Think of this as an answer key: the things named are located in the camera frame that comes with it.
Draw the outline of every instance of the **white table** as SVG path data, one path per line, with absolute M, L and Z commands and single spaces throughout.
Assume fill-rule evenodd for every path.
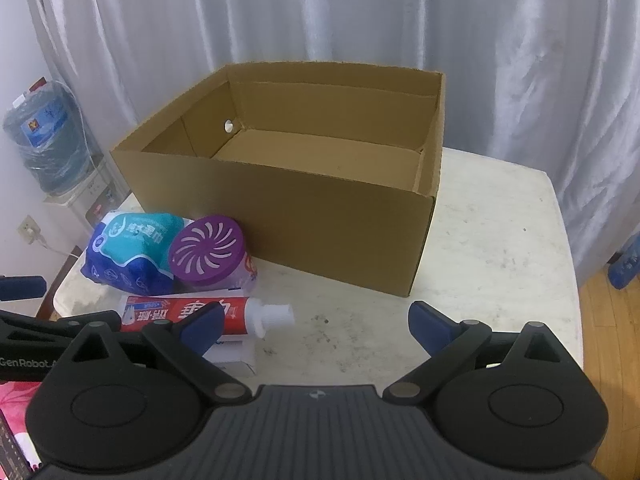
M 139 210 L 134 197 L 124 209 Z M 54 297 L 61 316 L 114 308 L 123 293 L 75 264 Z M 406 313 L 424 300 L 455 321 L 519 332 L 544 321 L 582 366 L 580 307 L 558 202 L 545 173 L 444 149 L 426 247 L 408 299 L 257 260 L 254 296 L 290 303 L 296 325 L 257 345 L 261 383 L 375 384 L 379 391 L 427 355 Z

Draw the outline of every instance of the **white curtain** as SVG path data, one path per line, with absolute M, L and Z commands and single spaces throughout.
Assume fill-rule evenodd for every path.
M 447 146 L 546 171 L 578 282 L 640 222 L 640 0 L 30 4 L 105 149 L 224 63 L 414 66 L 447 74 Z

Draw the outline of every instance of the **open cardboard box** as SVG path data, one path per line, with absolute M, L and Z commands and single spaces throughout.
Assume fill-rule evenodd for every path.
M 147 212 L 228 215 L 259 258 L 408 296 L 438 190 L 443 122 L 440 73 L 233 64 L 112 154 Z

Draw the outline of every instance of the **blue plastic package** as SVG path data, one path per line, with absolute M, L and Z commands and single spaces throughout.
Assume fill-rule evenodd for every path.
M 107 213 L 89 241 L 82 275 L 140 296 L 171 294 L 169 246 L 190 223 L 169 213 Z
M 611 285 L 625 288 L 640 272 L 640 235 L 626 248 L 625 252 L 609 266 L 607 275 Z

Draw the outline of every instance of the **screw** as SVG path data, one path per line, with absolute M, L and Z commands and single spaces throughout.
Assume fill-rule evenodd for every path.
M 244 386 L 238 383 L 222 383 L 213 390 L 220 399 L 238 399 L 244 395 Z
M 389 386 L 389 393 L 399 399 L 410 399 L 420 393 L 420 386 L 415 383 L 394 383 Z

